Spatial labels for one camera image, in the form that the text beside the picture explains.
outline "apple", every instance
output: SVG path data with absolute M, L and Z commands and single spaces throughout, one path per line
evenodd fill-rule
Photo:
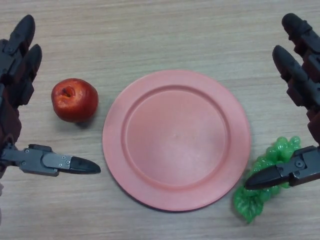
M 60 119 L 70 123 L 84 123 L 95 114 L 99 98 L 97 90 L 90 83 L 68 78 L 53 87 L 51 101 Z

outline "screw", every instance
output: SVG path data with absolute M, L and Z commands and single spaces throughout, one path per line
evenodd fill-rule
M 301 160 L 295 161 L 294 164 L 295 164 L 298 168 L 301 168 L 301 167 L 304 165 L 304 163 L 303 163 Z

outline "pink plate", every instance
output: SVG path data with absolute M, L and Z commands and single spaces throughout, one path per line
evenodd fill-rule
M 108 168 L 136 200 L 189 211 L 223 197 L 250 155 L 250 126 L 237 99 L 217 81 L 165 70 L 129 85 L 102 134 Z

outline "green grapes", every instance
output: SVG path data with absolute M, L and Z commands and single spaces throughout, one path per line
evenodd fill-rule
M 293 136 L 290 140 L 284 136 L 278 137 L 276 142 L 266 149 L 265 154 L 256 159 L 246 179 L 262 169 L 289 162 L 294 151 L 301 148 L 300 144 L 301 140 L 298 136 Z M 290 186 L 287 182 L 261 190 L 247 190 L 241 185 L 234 193 L 233 206 L 247 223 L 251 223 L 262 213 L 264 203 L 278 195 L 281 189 L 288 188 Z

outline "table surface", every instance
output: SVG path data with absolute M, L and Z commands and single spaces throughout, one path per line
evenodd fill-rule
M 320 32 L 318 0 L 3 0 L 1 38 L 32 14 L 33 44 L 43 51 L 35 92 L 20 108 L 17 146 L 49 145 L 95 161 L 101 174 L 52 178 L 9 168 L 1 179 L 0 239 L 318 240 L 318 181 L 282 191 L 246 225 L 232 210 L 234 190 L 188 213 L 140 205 L 116 185 L 102 151 L 102 128 L 117 95 L 134 80 L 166 69 L 203 73 L 238 98 L 251 127 L 250 162 L 279 136 L 298 135 L 303 147 L 314 145 L 306 111 L 287 96 L 272 59 L 277 44 L 293 53 L 281 25 L 289 12 Z M 86 129 L 59 120 L 52 109 L 53 86 L 71 77 L 99 93 L 98 113 Z

